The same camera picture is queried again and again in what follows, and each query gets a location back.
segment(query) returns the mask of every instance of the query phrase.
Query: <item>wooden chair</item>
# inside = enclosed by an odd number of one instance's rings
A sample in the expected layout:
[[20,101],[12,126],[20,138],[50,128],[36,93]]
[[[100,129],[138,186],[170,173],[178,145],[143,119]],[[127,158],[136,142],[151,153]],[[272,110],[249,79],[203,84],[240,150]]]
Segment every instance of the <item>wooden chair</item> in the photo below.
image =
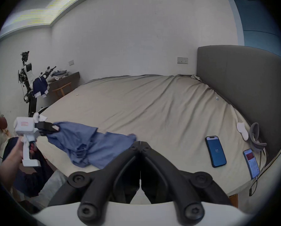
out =
[[59,97],[59,95],[58,95],[58,90],[60,90],[60,91],[61,91],[61,94],[62,94],[60,98],[62,98],[63,96],[65,96],[64,91],[63,91],[63,88],[66,87],[66,86],[69,86],[69,87],[70,87],[70,91],[72,91],[72,83],[71,83],[71,82],[69,82],[69,83],[66,84],[66,85],[63,85],[63,86],[60,87],[60,88],[54,89],[54,90],[52,90],[52,91],[54,91],[54,92],[56,93],[56,96]]

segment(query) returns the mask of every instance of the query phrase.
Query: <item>red label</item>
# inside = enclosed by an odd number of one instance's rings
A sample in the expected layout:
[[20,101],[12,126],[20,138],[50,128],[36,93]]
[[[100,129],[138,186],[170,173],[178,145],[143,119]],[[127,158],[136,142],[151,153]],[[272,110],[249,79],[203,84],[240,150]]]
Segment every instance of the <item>red label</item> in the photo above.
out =
[[253,153],[248,153],[248,154],[246,154],[246,157],[248,160],[251,160],[252,158],[254,158],[254,155],[253,155]]

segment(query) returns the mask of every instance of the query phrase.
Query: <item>gray upholstered headboard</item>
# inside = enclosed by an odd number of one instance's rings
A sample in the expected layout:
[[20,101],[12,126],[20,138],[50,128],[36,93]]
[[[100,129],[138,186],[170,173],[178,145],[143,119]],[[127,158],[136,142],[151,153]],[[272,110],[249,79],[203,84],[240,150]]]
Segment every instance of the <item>gray upholstered headboard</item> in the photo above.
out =
[[249,124],[260,124],[269,163],[281,149],[281,57],[245,46],[199,47],[197,76]]

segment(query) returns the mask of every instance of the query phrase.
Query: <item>beige bed sheet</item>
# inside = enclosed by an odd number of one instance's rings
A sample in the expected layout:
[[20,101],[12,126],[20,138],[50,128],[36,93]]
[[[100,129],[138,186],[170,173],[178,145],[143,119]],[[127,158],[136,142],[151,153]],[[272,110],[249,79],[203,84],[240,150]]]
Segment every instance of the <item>beige bed sheet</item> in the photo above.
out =
[[[51,105],[49,122],[71,121],[98,127],[99,132],[134,133],[179,170],[205,171],[227,194],[250,184],[243,151],[249,148],[236,129],[243,116],[194,76],[123,76],[93,80]],[[205,137],[218,136],[227,164],[213,168]],[[63,174],[97,170],[79,168],[67,154],[39,137],[38,148]],[[261,168],[263,153],[255,154]]]

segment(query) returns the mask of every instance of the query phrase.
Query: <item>wall outlet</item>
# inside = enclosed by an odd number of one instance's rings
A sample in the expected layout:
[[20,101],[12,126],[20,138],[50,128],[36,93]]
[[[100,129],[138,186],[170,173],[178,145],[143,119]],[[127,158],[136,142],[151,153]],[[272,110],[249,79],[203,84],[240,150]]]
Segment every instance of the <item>wall outlet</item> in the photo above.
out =
[[178,57],[178,58],[177,58],[177,63],[178,63],[178,64],[188,64],[188,63],[189,63],[189,58],[181,58],[181,57]]

